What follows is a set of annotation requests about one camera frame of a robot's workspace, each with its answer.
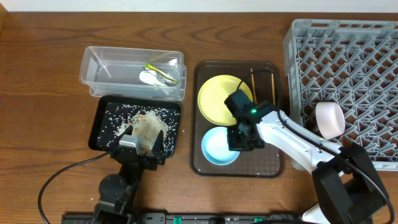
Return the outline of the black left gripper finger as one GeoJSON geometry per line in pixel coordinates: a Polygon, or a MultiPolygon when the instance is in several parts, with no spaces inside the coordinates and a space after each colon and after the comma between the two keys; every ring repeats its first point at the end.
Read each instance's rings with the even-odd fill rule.
{"type": "Polygon", "coordinates": [[[131,125],[126,126],[124,129],[119,130],[119,137],[130,136],[132,134],[133,127],[131,125]]]}
{"type": "Polygon", "coordinates": [[[163,130],[160,130],[156,137],[156,140],[152,147],[152,153],[153,154],[163,154],[164,153],[164,132],[163,132],[163,130]]]}

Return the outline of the rice food leftovers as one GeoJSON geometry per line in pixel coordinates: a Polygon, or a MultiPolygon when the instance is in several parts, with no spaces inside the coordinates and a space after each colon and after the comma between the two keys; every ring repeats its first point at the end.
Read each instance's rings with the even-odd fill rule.
{"type": "Polygon", "coordinates": [[[132,127],[132,135],[141,141],[141,154],[150,154],[156,137],[163,132],[164,154],[174,154],[180,112],[176,109],[152,106],[108,103],[104,112],[96,146],[107,151],[116,138],[132,127]]]}

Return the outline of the blue bowl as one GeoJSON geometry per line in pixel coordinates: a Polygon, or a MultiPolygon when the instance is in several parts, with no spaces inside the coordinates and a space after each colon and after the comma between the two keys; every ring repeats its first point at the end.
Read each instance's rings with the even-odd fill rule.
{"type": "Polygon", "coordinates": [[[218,126],[207,131],[201,140],[201,151],[212,164],[225,166],[239,157],[240,152],[229,150],[227,133],[226,127],[218,126]]]}

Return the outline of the green snack wrapper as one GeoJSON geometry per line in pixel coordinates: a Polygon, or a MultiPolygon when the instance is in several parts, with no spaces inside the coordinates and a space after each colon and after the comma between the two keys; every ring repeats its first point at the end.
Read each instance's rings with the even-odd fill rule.
{"type": "Polygon", "coordinates": [[[178,80],[177,79],[173,78],[172,76],[170,76],[167,73],[159,70],[158,68],[154,67],[153,65],[151,65],[149,63],[145,64],[144,68],[147,69],[147,70],[155,71],[156,73],[158,73],[158,75],[160,77],[162,77],[163,80],[167,80],[168,82],[173,83],[173,84],[178,84],[178,80]]]}

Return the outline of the pink bowl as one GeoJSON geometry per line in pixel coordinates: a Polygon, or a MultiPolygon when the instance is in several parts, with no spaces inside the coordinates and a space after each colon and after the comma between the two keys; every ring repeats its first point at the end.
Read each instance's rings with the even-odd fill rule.
{"type": "Polygon", "coordinates": [[[345,131],[345,117],[340,106],[335,102],[319,102],[315,108],[315,117],[321,135],[333,139],[345,131]]]}

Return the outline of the white cup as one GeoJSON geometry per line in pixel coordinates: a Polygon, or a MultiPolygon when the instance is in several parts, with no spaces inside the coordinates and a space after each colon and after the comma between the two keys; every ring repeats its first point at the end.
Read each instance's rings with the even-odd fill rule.
{"type": "Polygon", "coordinates": [[[301,171],[307,171],[307,168],[306,168],[307,161],[305,159],[296,160],[291,157],[290,160],[291,160],[291,164],[293,165],[293,167],[295,169],[301,170],[301,171]]]}

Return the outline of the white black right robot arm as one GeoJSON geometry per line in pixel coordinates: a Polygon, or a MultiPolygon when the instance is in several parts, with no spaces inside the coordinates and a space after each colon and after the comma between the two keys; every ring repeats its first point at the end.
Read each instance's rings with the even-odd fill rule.
{"type": "Polygon", "coordinates": [[[303,223],[371,223],[382,207],[395,220],[387,190],[365,149],[325,140],[293,122],[269,102],[256,105],[247,98],[225,100],[237,120],[228,133],[233,151],[271,144],[312,175],[318,202],[301,216],[303,223]]]}

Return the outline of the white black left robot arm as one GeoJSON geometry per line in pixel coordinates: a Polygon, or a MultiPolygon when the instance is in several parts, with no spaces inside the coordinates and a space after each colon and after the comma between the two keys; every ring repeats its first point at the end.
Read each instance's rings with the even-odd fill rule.
{"type": "Polygon", "coordinates": [[[141,141],[132,134],[132,127],[117,138],[110,157],[121,164],[117,174],[107,175],[99,184],[99,201],[90,220],[93,224],[140,223],[132,211],[134,197],[144,170],[156,170],[164,165],[164,132],[159,131],[150,155],[141,155],[141,141]]]}

